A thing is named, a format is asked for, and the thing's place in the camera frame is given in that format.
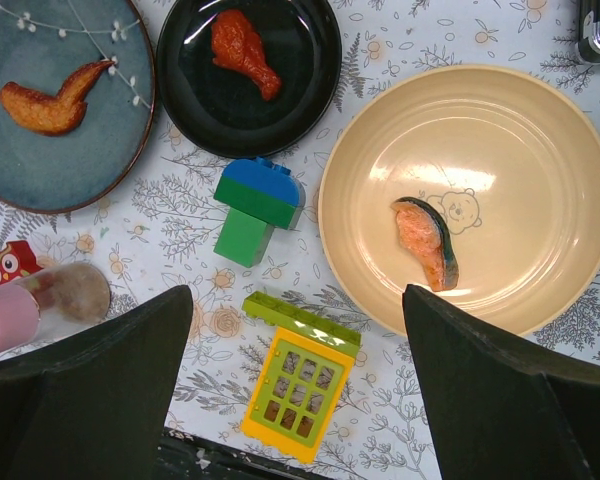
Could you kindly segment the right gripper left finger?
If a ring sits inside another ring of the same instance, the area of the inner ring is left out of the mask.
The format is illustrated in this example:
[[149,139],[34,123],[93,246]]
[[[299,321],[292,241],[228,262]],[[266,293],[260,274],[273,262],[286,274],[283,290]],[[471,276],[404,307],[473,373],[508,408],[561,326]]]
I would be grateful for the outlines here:
[[0,361],[0,479],[148,479],[193,316],[173,287]]

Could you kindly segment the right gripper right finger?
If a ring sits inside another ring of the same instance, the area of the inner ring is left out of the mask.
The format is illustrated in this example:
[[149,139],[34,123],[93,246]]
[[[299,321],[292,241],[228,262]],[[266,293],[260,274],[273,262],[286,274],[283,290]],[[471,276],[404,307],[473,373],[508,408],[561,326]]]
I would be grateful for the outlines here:
[[600,479],[600,366],[406,288],[407,336],[445,479]]

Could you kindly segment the pink lid spice jar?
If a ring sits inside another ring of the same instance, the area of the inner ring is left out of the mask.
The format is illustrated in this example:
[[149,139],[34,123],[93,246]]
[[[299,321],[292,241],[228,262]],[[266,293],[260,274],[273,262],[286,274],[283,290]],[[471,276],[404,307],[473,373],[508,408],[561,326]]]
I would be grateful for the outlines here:
[[109,283],[85,262],[43,269],[0,286],[0,353],[103,321]]

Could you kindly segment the yellow bear plate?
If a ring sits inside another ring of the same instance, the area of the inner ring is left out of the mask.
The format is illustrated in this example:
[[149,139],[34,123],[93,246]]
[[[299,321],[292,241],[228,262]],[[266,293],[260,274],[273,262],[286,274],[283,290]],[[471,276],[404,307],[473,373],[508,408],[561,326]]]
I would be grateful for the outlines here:
[[565,95],[527,74],[457,65],[375,98],[326,164],[324,251],[370,318],[405,329],[402,293],[424,285],[392,203],[428,202],[459,263],[443,298],[525,335],[564,313],[600,268],[600,136]]

